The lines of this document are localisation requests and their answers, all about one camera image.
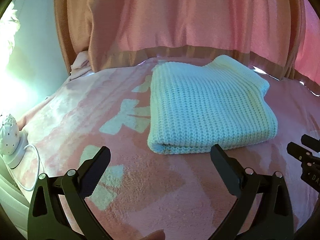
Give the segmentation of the white dotted night lamp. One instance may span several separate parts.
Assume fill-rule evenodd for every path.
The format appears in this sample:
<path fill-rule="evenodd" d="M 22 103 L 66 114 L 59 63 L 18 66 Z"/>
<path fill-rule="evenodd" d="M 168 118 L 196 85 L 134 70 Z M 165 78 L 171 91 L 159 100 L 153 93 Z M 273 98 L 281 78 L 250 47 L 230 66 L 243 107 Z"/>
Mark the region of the white dotted night lamp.
<path fill-rule="evenodd" d="M 10 169 L 19 165 L 27 144 L 27 133 L 19 130 L 16 119 L 1 114 L 1 157 Z"/>

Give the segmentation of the folded pink cloth by curtain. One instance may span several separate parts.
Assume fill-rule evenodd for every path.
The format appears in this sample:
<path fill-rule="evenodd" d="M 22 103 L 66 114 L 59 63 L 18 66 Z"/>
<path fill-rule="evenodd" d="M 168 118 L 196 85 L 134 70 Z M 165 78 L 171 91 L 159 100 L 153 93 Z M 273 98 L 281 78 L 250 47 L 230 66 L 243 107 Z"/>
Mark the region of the folded pink cloth by curtain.
<path fill-rule="evenodd" d="M 88 51 L 84 50 L 81 51 L 75 58 L 74 62 L 71 64 L 71 71 L 70 71 L 70 75 L 71 76 L 75 76 L 77 72 L 90 67 L 89 64 L 89 56 L 88 56 Z"/>

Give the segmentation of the white red black knit sweater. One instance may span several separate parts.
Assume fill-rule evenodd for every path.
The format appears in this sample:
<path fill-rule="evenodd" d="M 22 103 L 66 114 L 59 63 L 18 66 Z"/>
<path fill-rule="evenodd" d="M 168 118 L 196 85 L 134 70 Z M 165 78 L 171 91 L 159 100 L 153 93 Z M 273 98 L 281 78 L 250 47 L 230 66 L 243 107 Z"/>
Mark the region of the white red black knit sweater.
<path fill-rule="evenodd" d="M 273 139 L 269 83 L 226 55 L 205 66 L 165 62 L 152 71 L 148 147 L 158 154 L 206 153 Z"/>

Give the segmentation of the pink curtain with tan hem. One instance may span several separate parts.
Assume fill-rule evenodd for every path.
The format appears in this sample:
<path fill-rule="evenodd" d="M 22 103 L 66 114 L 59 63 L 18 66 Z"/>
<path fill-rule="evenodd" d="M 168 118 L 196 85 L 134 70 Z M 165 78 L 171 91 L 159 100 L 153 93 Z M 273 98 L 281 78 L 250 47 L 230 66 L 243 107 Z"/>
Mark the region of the pink curtain with tan hem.
<path fill-rule="evenodd" d="M 68 70 L 226 54 L 319 93 L 319 17 L 308 0 L 54 0 Z"/>

